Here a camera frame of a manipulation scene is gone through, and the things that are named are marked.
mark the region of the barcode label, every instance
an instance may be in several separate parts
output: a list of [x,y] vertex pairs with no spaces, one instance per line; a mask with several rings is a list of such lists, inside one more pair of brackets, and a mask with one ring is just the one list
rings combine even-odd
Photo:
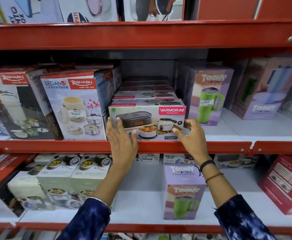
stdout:
[[71,118],[78,118],[78,119],[84,119],[86,118],[86,112],[81,110],[69,110],[68,111],[69,116]]
[[213,99],[209,99],[209,100],[202,100],[200,101],[200,106],[210,106],[210,105],[214,105],[214,100]]

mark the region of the tie-dye sleeve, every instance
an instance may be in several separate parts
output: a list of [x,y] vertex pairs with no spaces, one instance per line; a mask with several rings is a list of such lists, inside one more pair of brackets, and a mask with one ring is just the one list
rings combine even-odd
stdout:
[[215,216],[228,239],[276,240],[241,195],[232,197],[220,206]]
[[111,210],[101,200],[88,198],[57,240],[100,240]]

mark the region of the black wristband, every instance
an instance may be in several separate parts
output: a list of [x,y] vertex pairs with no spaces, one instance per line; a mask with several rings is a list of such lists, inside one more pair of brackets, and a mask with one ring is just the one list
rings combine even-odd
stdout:
[[201,173],[203,173],[203,168],[204,168],[205,166],[207,166],[208,164],[214,164],[214,165],[216,165],[216,163],[215,163],[213,160],[205,161],[202,165],[200,165],[199,170],[200,170]]

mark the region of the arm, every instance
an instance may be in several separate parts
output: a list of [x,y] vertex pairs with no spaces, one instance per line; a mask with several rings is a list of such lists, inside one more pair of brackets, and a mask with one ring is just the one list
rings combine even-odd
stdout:
[[118,131],[119,133],[114,130],[112,119],[108,117],[106,135],[111,144],[113,165],[95,190],[93,197],[85,201],[57,240],[101,238],[110,220],[110,205],[138,150],[136,131],[129,137],[120,119]]
[[[191,128],[188,136],[173,129],[185,149],[196,160],[198,165],[211,160],[207,151],[204,130],[195,119],[185,120],[185,127]],[[214,164],[203,168],[204,178],[208,179],[220,173]],[[256,216],[244,198],[239,195],[223,176],[208,180],[207,185],[212,194],[217,210],[215,216],[223,227],[228,239],[275,239],[269,229]]]

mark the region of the hand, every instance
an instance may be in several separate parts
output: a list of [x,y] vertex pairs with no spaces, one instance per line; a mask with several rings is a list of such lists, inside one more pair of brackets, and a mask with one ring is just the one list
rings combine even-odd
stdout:
[[185,149],[193,156],[196,162],[201,165],[210,160],[208,155],[205,132],[196,119],[184,121],[184,127],[190,129],[190,134],[185,136],[180,130],[173,128],[172,131],[178,136]]
[[111,144],[113,164],[127,173],[136,158],[138,150],[137,133],[134,130],[131,137],[129,137],[119,117],[117,117],[117,127],[119,133],[113,128],[112,118],[108,117],[106,136]]

